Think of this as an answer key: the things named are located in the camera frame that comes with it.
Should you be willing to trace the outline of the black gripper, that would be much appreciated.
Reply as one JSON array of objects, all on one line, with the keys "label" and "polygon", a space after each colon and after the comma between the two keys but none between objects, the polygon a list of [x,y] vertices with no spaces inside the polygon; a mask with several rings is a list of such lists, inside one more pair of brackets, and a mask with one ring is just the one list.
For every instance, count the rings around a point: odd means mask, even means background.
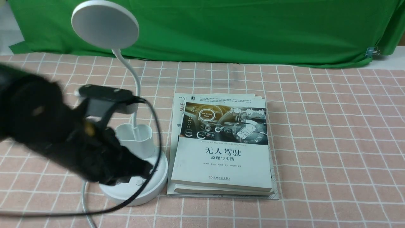
[{"label": "black gripper", "polygon": [[153,165],[132,154],[122,146],[113,128],[107,127],[95,137],[73,142],[73,153],[69,156],[70,171],[85,180],[114,186],[129,183],[133,177],[147,179]]}]

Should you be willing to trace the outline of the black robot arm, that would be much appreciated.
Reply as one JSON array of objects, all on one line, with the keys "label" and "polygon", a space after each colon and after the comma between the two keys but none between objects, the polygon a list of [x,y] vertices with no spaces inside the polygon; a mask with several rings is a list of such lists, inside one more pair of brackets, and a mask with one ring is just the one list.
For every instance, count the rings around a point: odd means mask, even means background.
[{"label": "black robot arm", "polygon": [[129,90],[101,85],[79,89],[71,108],[57,82],[1,64],[1,140],[11,138],[83,179],[114,186],[146,179],[153,165],[121,145],[108,127],[114,113],[145,103]]}]

